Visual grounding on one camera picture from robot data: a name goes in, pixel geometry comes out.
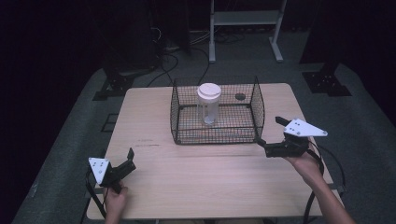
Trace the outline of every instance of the clear plastic container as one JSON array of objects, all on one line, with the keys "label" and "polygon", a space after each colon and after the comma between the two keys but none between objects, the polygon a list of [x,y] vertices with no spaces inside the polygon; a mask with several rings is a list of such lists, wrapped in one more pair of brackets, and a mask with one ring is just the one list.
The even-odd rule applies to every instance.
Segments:
[{"label": "clear plastic container", "polygon": [[198,90],[198,114],[204,124],[212,125],[219,116],[221,88],[214,83],[204,83]]}]

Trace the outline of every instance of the wire cage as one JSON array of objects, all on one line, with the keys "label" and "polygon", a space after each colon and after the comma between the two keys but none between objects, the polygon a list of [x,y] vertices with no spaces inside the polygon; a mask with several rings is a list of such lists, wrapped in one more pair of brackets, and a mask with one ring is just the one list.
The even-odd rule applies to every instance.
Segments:
[{"label": "wire cage", "polygon": [[[221,87],[219,116],[207,125],[198,115],[198,83]],[[171,102],[171,131],[178,145],[254,143],[262,136],[264,101],[257,77],[177,78]]]}]

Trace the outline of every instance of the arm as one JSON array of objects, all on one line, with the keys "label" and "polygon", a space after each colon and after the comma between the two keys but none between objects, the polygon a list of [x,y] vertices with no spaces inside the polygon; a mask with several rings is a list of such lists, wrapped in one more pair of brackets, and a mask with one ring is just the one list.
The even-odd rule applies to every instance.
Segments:
[{"label": "arm", "polygon": [[103,194],[106,197],[106,224],[117,224],[120,222],[128,194],[128,188],[124,187],[122,182],[120,182],[120,185],[122,187],[120,194],[118,194],[112,188],[104,188],[103,190]]},{"label": "arm", "polygon": [[323,179],[314,158],[305,152],[301,157],[285,159],[291,163],[304,182],[314,191],[327,223],[355,223]]}]

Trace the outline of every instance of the white stand leg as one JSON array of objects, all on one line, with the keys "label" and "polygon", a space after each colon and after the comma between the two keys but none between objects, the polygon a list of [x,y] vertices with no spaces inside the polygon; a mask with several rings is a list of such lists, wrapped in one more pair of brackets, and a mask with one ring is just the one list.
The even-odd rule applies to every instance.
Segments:
[{"label": "white stand leg", "polygon": [[275,33],[273,37],[270,37],[270,44],[271,48],[274,52],[274,55],[276,57],[276,61],[279,63],[283,62],[283,57],[282,54],[280,53],[279,47],[277,46],[277,37],[279,36],[279,31],[280,31],[280,26],[282,24],[283,20],[283,15],[285,14],[285,7],[286,7],[287,0],[282,1],[282,5],[280,7],[279,13],[277,14],[277,20],[276,20],[276,28],[275,28]]},{"label": "white stand leg", "polygon": [[210,7],[210,40],[209,40],[209,62],[216,61],[215,52],[215,1],[212,0]]}]

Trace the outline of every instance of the dark background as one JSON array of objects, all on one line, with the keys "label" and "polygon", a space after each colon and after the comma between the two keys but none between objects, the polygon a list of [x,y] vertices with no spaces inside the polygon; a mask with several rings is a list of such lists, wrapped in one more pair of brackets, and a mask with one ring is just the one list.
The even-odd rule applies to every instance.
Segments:
[{"label": "dark background", "polygon": [[[209,2],[148,1],[150,19],[170,38],[185,35],[186,27],[207,29]],[[81,90],[101,68],[108,49],[104,24],[112,15],[108,3],[95,1],[95,6],[88,8],[85,1],[72,0],[0,2],[0,218],[4,223],[15,216]],[[217,1],[217,8],[227,4],[226,0]],[[255,6],[277,7],[276,1],[251,0],[238,3],[235,9]],[[341,63],[361,77],[394,124],[395,9],[392,1],[323,0],[318,7],[318,1],[289,0],[282,25],[289,32],[312,27],[302,63],[322,63],[335,52]],[[188,47],[188,39],[176,42]],[[127,45],[117,43],[121,49]],[[142,63],[134,61],[134,56],[144,52],[127,47],[134,52],[131,63]]]}]

